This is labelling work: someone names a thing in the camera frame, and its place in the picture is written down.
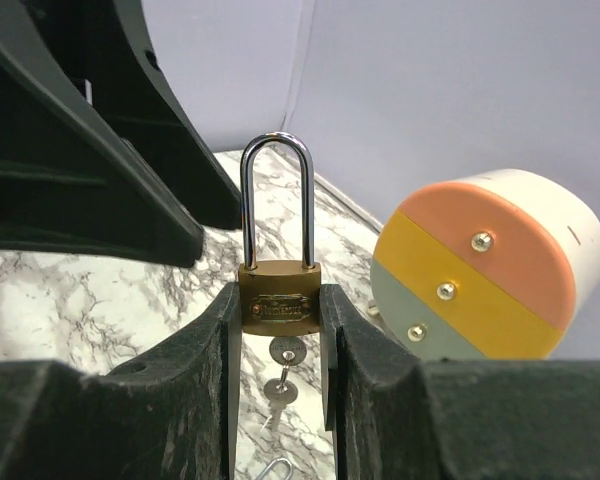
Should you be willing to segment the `small silver keys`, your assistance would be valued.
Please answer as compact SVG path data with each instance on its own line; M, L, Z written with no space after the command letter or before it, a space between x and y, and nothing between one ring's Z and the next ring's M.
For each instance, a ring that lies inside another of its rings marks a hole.
M299 337L274 337L269 344L269 353L282 367L280 375L268 380L263 387L270 408L267 429L273 432L278 429L283 410L298 397L298 388L289 380L289 373L292 367L305 360L307 347Z

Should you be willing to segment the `brass long-shackle padlock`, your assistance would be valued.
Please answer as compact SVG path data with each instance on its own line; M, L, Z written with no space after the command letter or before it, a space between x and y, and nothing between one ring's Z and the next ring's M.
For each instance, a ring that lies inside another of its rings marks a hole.
M290 148L300 166L301 253L299 260L256 258L253 167L256 156L273 143ZM321 266L314 249L314 164L305 144L292 134L270 132L252 139L240 161L243 262L238 284L245 333L296 337L320 330Z
M285 458L278 457L271 460L255 477L255 480L282 479L290 480L294 474L293 463Z

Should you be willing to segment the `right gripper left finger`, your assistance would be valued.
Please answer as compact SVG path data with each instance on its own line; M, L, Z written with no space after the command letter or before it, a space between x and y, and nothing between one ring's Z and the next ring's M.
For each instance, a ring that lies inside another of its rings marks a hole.
M106 375L0 362L0 479L230 479L240 295Z

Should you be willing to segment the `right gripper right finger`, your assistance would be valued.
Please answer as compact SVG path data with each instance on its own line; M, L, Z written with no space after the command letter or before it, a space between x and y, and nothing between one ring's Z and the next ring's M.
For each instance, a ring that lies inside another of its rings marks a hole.
M423 361L320 290L340 479L600 479L600 361Z

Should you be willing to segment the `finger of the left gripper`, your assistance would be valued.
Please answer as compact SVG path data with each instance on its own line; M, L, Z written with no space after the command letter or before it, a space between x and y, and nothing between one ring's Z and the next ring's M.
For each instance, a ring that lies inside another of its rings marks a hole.
M34 22L64 73L192 216L238 229L238 188L160 69L141 1L37 1Z
M203 236L74 87L26 7L0 1L0 249L189 267Z

